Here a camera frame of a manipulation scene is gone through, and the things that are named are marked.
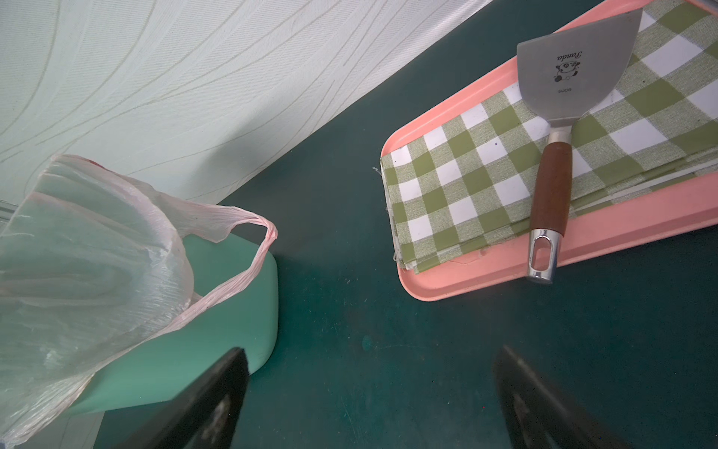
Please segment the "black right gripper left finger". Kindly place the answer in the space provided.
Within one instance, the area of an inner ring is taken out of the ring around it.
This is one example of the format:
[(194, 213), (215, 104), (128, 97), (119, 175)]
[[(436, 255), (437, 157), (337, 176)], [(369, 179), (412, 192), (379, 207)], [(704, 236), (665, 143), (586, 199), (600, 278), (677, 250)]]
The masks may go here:
[(250, 381), (242, 348), (232, 348), (118, 448), (229, 448)]

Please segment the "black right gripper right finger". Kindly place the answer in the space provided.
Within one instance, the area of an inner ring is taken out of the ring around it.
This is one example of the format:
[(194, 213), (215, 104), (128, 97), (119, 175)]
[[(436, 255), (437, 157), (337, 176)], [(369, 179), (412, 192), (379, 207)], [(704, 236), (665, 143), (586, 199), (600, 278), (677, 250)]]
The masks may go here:
[(493, 366), (513, 448), (630, 448), (572, 397), (503, 346)]

